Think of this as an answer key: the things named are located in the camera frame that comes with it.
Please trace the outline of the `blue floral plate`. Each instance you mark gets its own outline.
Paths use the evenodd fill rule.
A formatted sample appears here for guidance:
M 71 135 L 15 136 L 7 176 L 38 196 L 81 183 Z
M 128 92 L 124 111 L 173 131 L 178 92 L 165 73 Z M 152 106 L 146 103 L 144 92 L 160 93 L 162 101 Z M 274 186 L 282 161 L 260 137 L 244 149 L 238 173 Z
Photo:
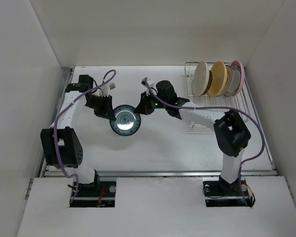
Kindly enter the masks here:
M 114 133 L 120 136 L 131 136 L 141 126 L 141 116 L 135 113 L 131 105 L 120 105 L 114 108 L 113 113 L 116 120 L 110 120 L 110 127 Z

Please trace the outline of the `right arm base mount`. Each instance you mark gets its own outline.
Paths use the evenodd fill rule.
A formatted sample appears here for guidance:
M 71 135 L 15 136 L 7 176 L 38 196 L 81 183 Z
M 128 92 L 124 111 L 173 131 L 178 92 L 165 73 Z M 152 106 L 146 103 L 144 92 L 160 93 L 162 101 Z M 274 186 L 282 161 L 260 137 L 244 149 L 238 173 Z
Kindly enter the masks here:
M 206 207 L 253 207 L 256 197 L 245 179 L 229 184 L 223 179 L 204 179 L 203 195 Z

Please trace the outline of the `cream white plate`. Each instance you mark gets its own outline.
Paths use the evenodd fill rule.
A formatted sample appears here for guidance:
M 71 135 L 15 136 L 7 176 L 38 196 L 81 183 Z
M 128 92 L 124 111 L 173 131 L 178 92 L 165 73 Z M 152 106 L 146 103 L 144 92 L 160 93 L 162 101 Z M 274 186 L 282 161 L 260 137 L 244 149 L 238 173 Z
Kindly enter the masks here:
M 194 96 L 204 95 L 208 89 L 210 78 L 209 66 L 205 61 L 198 63 L 192 80 L 192 92 Z

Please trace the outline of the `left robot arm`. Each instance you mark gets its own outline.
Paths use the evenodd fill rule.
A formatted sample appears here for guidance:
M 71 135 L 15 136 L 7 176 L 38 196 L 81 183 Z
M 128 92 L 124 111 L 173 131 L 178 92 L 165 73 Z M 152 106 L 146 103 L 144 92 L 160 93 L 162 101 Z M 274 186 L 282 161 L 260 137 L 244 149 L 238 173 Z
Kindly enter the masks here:
M 75 178 L 72 187 L 75 192 L 82 186 L 90 196 L 100 191 L 98 173 L 88 165 L 75 127 L 83 108 L 92 109 L 99 118 L 116 120 L 109 95 L 110 81 L 115 75 L 116 70 L 106 72 L 101 84 L 96 84 L 89 75 L 80 75 L 78 82 L 69 83 L 54 122 L 40 133 L 47 165 L 61 169 L 67 178 Z

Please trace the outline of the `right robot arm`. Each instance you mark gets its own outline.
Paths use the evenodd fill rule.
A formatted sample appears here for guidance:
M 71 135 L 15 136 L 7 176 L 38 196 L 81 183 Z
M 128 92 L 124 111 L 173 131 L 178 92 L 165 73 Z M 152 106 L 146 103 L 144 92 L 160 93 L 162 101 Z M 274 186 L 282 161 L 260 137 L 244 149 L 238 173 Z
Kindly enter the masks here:
M 235 191 L 236 182 L 240 180 L 239 169 L 244 149 L 251 139 L 251 134 L 238 111 L 231 108 L 222 112 L 200 107 L 188 99 L 178 97 L 168 80 L 156 84 L 156 94 L 151 88 L 153 83 L 150 79 L 144 78 L 141 84 L 146 91 L 141 93 L 134 113 L 150 115 L 155 109 L 165 109 L 167 114 L 174 118 L 194 122 L 213 131 L 223 153 L 219 190 L 226 195 Z

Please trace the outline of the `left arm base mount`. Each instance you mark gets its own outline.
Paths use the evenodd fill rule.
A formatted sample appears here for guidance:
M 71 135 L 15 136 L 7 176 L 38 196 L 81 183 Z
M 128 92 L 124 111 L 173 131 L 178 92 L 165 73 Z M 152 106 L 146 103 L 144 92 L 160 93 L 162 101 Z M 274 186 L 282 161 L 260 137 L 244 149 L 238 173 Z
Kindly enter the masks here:
M 111 208 L 115 207 L 116 182 L 101 181 L 98 184 L 79 184 L 79 190 L 70 207 Z

